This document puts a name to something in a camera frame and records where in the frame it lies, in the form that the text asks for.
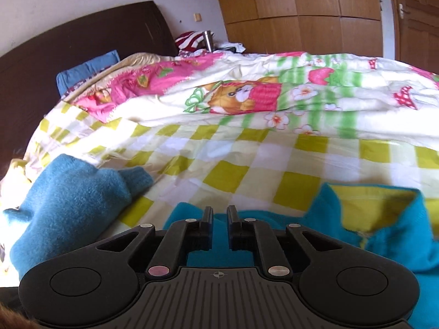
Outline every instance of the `door handle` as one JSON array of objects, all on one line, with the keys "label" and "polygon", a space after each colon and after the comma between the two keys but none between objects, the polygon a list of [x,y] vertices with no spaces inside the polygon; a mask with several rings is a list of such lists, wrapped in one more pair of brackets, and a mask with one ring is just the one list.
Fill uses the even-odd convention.
[{"label": "door handle", "polygon": [[404,19],[404,15],[409,15],[411,12],[404,9],[404,5],[402,3],[399,4],[399,17]]}]

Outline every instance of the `silver screw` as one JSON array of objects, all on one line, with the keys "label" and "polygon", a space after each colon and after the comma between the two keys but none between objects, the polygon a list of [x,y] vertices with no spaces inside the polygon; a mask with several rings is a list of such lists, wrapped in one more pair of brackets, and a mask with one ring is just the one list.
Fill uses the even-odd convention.
[{"label": "silver screw", "polygon": [[154,277],[165,276],[169,272],[170,270],[166,266],[153,266],[148,270],[148,273]]},{"label": "silver screw", "polygon": [[273,266],[268,269],[268,273],[271,274],[272,276],[282,277],[289,274],[290,270],[285,266]]}]

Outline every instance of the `dark brown headboard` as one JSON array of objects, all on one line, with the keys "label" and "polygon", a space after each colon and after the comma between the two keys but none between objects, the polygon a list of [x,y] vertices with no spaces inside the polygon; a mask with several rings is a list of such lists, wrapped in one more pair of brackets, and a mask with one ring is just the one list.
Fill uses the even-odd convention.
[{"label": "dark brown headboard", "polygon": [[0,57],[0,177],[58,101],[56,74],[114,49],[120,59],[178,52],[160,10],[146,1],[67,22]]}]

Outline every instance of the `checkered bed sheet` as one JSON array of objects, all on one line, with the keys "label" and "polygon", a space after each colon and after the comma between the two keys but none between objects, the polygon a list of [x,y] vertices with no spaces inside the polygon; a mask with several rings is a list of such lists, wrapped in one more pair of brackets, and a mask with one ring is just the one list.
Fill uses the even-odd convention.
[{"label": "checkered bed sheet", "polygon": [[179,202],[212,206],[215,212],[234,204],[300,216],[325,181],[418,188],[439,233],[438,154],[407,143],[220,124],[146,127],[125,119],[102,124],[61,102],[32,137],[26,175],[38,176],[61,153],[97,167],[141,166],[154,177],[154,185],[105,236],[145,222],[161,228]]}]

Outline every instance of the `blue pillow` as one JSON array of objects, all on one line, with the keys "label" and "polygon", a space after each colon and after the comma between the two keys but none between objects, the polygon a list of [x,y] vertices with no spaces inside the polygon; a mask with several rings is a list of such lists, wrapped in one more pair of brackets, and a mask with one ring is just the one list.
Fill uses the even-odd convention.
[{"label": "blue pillow", "polygon": [[58,73],[56,84],[58,85],[59,95],[62,96],[70,87],[80,81],[90,79],[92,76],[102,72],[104,69],[120,62],[119,54],[116,50],[108,52],[82,63],[77,67]]}]

